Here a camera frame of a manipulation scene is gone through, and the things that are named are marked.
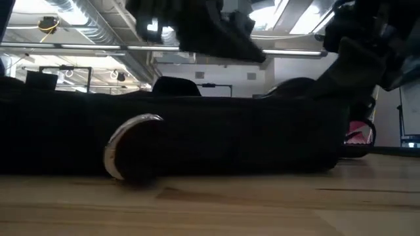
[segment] silver wheel rim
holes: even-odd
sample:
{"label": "silver wheel rim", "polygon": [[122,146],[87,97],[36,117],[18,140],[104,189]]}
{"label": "silver wheel rim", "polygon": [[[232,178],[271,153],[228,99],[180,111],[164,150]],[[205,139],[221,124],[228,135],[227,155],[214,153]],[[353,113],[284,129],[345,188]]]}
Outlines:
{"label": "silver wheel rim", "polygon": [[115,179],[117,180],[124,180],[121,173],[118,171],[115,159],[116,159],[116,148],[119,141],[123,138],[124,134],[134,126],[145,123],[148,121],[163,121],[163,119],[159,115],[154,114],[143,114],[138,115],[129,119],[128,121],[124,122],[118,129],[114,132],[110,141],[105,147],[104,151],[104,165],[106,171]]}

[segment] white wall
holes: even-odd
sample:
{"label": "white wall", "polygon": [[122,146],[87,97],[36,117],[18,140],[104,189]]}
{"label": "white wall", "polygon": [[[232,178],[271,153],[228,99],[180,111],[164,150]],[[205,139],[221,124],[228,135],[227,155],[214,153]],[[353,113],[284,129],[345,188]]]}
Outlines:
{"label": "white wall", "polygon": [[380,89],[373,122],[377,129],[376,146],[400,147],[400,115],[396,109],[399,105],[399,89]]}
{"label": "white wall", "polygon": [[334,53],[321,59],[276,58],[276,84],[296,77],[317,79],[336,59]]}
{"label": "white wall", "polygon": [[265,70],[264,93],[267,93],[274,85],[276,85],[276,59],[274,58]]}
{"label": "white wall", "polygon": [[[251,98],[254,94],[264,94],[265,72],[259,66],[224,66],[218,65],[159,65],[158,69],[165,76],[189,79],[197,84],[215,83],[232,85],[233,97]],[[195,79],[196,71],[205,73],[204,79]],[[257,79],[247,80],[247,73],[256,73]],[[226,88],[205,89],[204,96],[226,96]]]}

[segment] ceiling light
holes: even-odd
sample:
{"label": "ceiling light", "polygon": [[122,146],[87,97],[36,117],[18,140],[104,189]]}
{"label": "ceiling light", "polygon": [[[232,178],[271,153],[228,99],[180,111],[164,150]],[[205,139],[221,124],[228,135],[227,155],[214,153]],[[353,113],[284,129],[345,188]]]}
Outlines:
{"label": "ceiling light", "polygon": [[320,51],[305,51],[305,50],[263,50],[271,55],[299,55],[299,56],[321,56]]}
{"label": "ceiling light", "polygon": [[106,49],[120,49],[120,46],[113,46],[113,45],[61,45],[63,49],[98,49],[98,50],[106,50]]}
{"label": "ceiling light", "polygon": [[[152,24],[149,24],[149,25],[147,25],[147,30],[150,30],[150,31],[154,31],[154,32],[157,32],[158,31],[158,20],[157,19],[153,19],[152,20]],[[169,32],[172,32],[173,31],[173,28],[171,28],[171,27],[162,27],[162,33],[169,33]]]}
{"label": "ceiling light", "polygon": [[265,27],[265,30],[271,30],[276,27],[277,22],[279,21],[280,17],[282,17],[282,14],[284,10],[286,9],[287,4],[289,3],[289,0],[283,0],[280,2],[280,4],[276,1],[277,10],[274,13],[273,17],[269,22],[267,22],[267,25]]}
{"label": "ceiling light", "polygon": [[26,48],[37,48],[37,49],[53,49],[55,46],[51,43],[1,43],[2,47],[26,47]]}
{"label": "ceiling light", "polygon": [[331,14],[329,14],[328,16],[327,16],[327,18],[325,18],[324,20],[322,20],[322,22],[321,22],[321,24],[319,24],[318,25],[318,27],[316,27],[313,31],[312,31],[312,33],[318,33],[322,28],[324,28],[324,26],[326,25],[326,24],[328,24],[328,22],[334,17],[334,15],[335,15],[335,13],[334,12],[331,12]]}
{"label": "ceiling light", "polygon": [[319,24],[321,19],[320,9],[311,5],[299,18],[290,34],[308,34]]}
{"label": "ceiling light", "polygon": [[276,11],[276,7],[266,7],[263,9],[255,10],[249,14],[250,19],[255,21],[254,30],[265,30],[270,16],[273,16]]}
{"label": "ceiling light", "polygon": [[127,49],[130,50],[157,50],[157,51],[170,51],[178,52],[178,47],[165,47],[165,46],[128,46]]}

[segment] black case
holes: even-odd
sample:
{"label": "black case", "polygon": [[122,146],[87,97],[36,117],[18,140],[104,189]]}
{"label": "black case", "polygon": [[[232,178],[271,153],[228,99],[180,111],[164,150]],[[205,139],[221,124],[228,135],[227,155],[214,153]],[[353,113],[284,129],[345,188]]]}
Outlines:
{"label": "black case", "polygon": [[111,135],[143,113],[164,121],[134,127],[121,140],[117,157],[125,161],[116,165],[127,178],[327,170],[338,161],[348,126],[347,107],[328,100],[38,90],[9,91],[8,98],[1,173],[105,174]]}

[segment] wooden surface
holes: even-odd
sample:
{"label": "wooden surface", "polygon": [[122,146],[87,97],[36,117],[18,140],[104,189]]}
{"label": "wooden surface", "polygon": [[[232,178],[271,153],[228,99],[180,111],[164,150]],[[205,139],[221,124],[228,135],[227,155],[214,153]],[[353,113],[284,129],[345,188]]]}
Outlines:
{"label": "wooden surface", "polygon": [[370,155],[314,175],[0,176],[0,235],[420,235],[420,159]]}

